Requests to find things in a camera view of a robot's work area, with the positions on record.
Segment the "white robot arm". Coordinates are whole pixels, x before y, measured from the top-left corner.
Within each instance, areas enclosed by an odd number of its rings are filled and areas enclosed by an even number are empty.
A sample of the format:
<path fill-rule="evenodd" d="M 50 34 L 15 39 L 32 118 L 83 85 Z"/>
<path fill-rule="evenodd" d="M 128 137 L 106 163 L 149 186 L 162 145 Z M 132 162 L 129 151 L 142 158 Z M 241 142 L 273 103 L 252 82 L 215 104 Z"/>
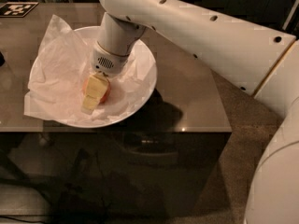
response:
<path fill-rule="evenodd" d="M 119 74 L 150 28 L 267 105 L 283 121 L 255 171 L 244 224 L 299 224 L 299 43 L 288 35 L 179 0 L 99 0 L 91 59 Z"/>

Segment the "yellow foam padded gripper finger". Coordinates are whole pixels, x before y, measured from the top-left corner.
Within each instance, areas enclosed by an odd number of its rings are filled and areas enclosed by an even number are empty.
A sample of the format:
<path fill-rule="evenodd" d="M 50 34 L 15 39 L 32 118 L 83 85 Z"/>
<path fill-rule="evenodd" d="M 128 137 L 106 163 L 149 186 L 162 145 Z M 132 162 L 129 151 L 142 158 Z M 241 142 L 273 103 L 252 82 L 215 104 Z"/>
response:
<path fill-rule="evenodd" d="M 110 82 L 103 73 L 95 73 L 85 80 L 82 91 L 84 99 L 81 109 L 84 113 L 91 114 L 109 96 Z"/>

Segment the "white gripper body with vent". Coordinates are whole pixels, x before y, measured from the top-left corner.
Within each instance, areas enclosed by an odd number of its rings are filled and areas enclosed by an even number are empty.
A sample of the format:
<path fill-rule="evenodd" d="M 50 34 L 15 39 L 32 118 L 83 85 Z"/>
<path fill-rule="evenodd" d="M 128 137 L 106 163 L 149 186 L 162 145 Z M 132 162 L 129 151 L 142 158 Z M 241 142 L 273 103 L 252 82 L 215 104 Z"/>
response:
<path fill-rule="evenodd" d="M 122 72 L 123 67 L 127 64 L 129 55 L 129 49 L 108 51 L 96 41 L 91 54 L 91 66 L 95 72 L 101 72 L 107 76 L 116 76 Z"/>

